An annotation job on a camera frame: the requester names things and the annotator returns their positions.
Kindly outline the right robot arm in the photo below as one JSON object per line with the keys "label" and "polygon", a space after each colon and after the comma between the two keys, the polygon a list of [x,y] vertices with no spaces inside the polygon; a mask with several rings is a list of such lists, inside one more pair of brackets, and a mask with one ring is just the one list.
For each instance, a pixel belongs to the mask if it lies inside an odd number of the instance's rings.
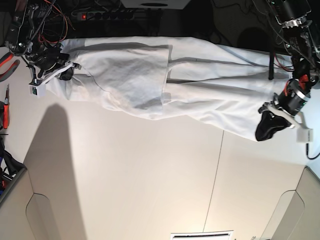
{"label": "right robot arm", "polygon": [[[46,27],[60,17],[62,29],[46,37]],[[67,38],[70,20],[55,0],[22,0],[15,10],[4,36],[4,46],[15,57],[21,58],[30,71],[31,82],[39,84],[53,74],[55,78],[69,81],[78,63],[70,62],[70,55],[63,53],[62,41]]]}

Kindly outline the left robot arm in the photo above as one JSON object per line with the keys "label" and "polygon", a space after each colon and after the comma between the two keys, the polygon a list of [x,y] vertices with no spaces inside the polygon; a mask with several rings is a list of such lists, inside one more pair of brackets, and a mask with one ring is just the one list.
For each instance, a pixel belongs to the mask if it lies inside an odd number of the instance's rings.
{"label": "left robot arm", "polygon": [[320,82],[320,31],[308,14],[312,9],[306,0],[268,0],[267,19],[274,17],[282,29],[275,31],[291,56],[292,77],[280,94],[258,110],[261,121],[255,131],[258,142],[269,140],[276,132],[295,127],[297,142],[310,143],[313,130],[308,128],[302,108],[311,98],[311,90]]}

